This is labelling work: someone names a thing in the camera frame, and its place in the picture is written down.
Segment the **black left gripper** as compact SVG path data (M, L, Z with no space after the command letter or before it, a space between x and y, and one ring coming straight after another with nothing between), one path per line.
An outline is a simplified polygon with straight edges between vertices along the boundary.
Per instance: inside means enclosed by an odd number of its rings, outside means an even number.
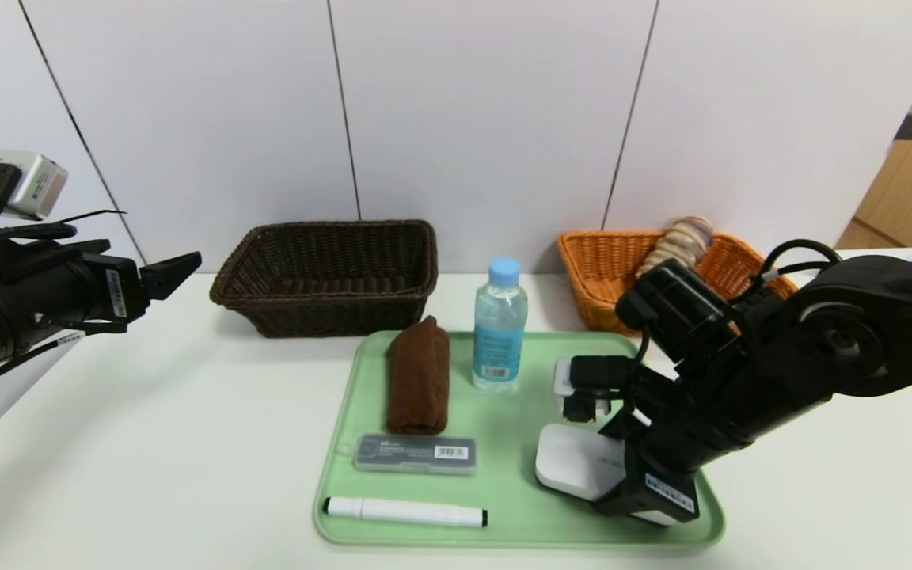
M28 351L62 331L121 333L202 264L200 252L137 264L102 253L26 253L6 272L3 347Z

